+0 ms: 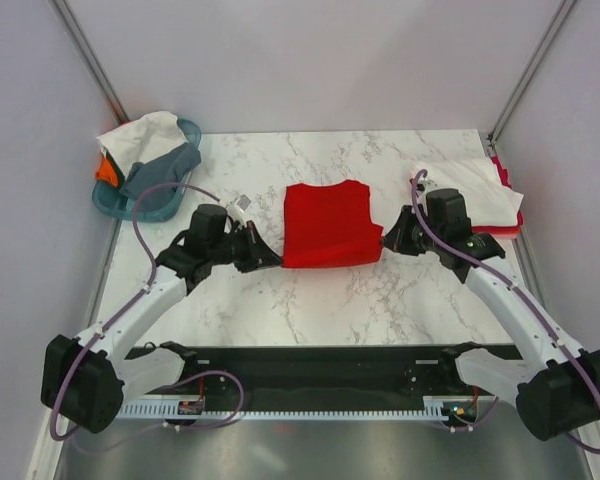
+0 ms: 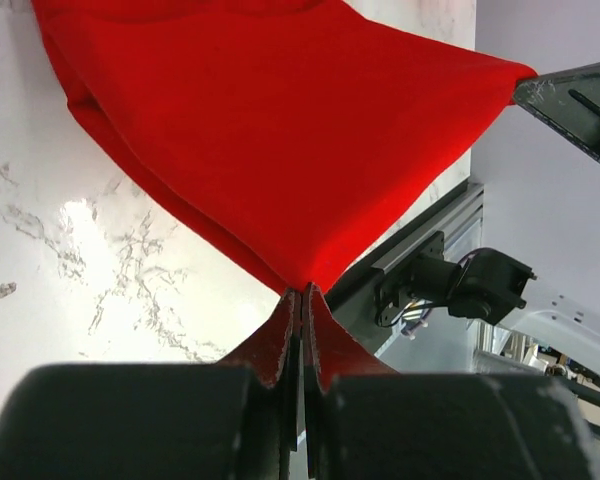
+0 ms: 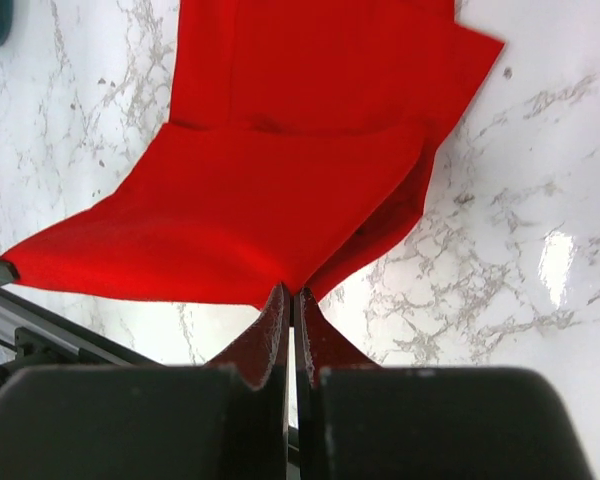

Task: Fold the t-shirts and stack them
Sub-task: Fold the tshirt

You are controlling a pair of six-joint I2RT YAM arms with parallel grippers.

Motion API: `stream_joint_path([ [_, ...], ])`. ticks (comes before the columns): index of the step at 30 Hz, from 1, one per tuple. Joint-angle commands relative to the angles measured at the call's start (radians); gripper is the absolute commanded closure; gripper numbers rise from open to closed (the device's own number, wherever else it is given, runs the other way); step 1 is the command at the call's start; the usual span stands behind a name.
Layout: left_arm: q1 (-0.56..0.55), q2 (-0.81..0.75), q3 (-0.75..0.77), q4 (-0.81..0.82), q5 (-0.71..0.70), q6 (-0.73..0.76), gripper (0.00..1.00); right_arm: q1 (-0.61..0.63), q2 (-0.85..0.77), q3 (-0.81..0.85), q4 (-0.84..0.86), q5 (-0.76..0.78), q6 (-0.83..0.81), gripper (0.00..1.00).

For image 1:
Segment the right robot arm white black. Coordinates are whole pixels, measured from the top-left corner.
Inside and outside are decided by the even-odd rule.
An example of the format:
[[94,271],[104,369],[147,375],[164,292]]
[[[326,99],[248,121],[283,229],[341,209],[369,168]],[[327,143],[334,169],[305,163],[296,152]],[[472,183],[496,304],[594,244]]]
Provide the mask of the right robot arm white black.
[[[437,371],[445,391],[470,386],[492,394],[542,441],[600,421],[600,350],[586,350],[551,318],[499,242],[473,230],[458,190],[415,195],[382,244],[401,255],[435,254],[487,306],[520,355],[504,359],[474,342],[447,348]],[[600,455],[600,447],[585,449]]]

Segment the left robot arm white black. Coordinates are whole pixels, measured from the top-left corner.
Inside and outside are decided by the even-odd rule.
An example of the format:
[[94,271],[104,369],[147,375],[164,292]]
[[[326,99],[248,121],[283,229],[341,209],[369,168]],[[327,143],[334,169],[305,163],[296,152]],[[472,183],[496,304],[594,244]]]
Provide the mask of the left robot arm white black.
[[246,197],[220,206],[201,204],[187,229],[150,259],[139,291],[109,320],[73,338],[56,336],[46,347],[41,402],[91,433],[108,427],[127,403],[172,387],[188,393],[199,382],[193,348],[164,342],[131,357],[141,337],[172,307],[206,280],[216,266],[240,273],[279,267],[281,257],[262,239],[247,216]]

